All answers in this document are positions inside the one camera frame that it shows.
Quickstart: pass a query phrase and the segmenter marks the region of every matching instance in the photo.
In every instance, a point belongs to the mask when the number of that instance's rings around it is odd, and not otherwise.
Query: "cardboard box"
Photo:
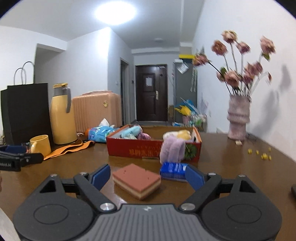
[[[159,158],[163,134],[169,131],[188,130],[195,142],[186,142],[185,160],[198,162],[202,140],[195,127],[177,126],[141,126],[144,133],[151,136],[153,140],[131,140],[122,139],[120,134],[129,128],[125,125],[107,136],[107,148],[110,156],[122,156],[132,158]]]

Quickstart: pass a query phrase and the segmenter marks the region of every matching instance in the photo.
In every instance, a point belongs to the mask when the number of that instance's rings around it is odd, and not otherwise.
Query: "brown tabletop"
[[[243,146],[236,146],[225,134],[200,135],[202,150],[199,163],[194,165],[204,173],[216,172],[223,178],[235,178],[238,174],[247,175],[282,214],[282,228],[276,240],[295,240],[296,200],[290,189],[291,185],[296,183],[296,163],[275,148],[269,153],[269,145],[261,140],[247,140]],[[247,153],[249,148],[253,150],[253,154]],[[260,151],[260,155],[256,155],[256,150]],[[262,160],[263,152],[270,154],[272,160]],[[16,208],[49,174],[57,173],[61,178],[71,178],[81,171],[93,172],[104,163],[108,163],[112,171],[130,163],[156,173],[160,169],[157,160],[108,156],[107,146],[96,144],[86,150],[24,167],[21,172],[1,172],[3,191],[0,193],[0,207],[12,218]],[[193,189],[188,183],[162,180],[159,190],[144,201],[139,201],[114,186],[111,177],[102,193],[117,206],[121,203],[174,203],[178,206],[193,193]]]

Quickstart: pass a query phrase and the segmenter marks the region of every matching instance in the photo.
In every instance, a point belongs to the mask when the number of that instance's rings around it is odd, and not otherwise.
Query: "vase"
[[[230,95],[227,119],[230,122],[228,138],[246,139],[246,124],[250,122],[250,101],[246,96]]]

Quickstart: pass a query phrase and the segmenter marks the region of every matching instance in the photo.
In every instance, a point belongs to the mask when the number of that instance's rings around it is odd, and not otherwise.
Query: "suitcase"
[[[77,133],[97,127],[105,118],[110,125],[122,126],[121,97],[112,91],[93,91],[72,99]]]

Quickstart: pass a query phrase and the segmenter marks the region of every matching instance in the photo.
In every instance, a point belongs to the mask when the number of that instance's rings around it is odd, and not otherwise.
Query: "blue wet wipes package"
[[[98,126],[89,130],[89,140],[95,142],[106,143],[107,135],[116,129],[109,126]]]
[[[162,179],[187,182],[185,178],[186,163],[165,162],[161,169],[160,175]]]

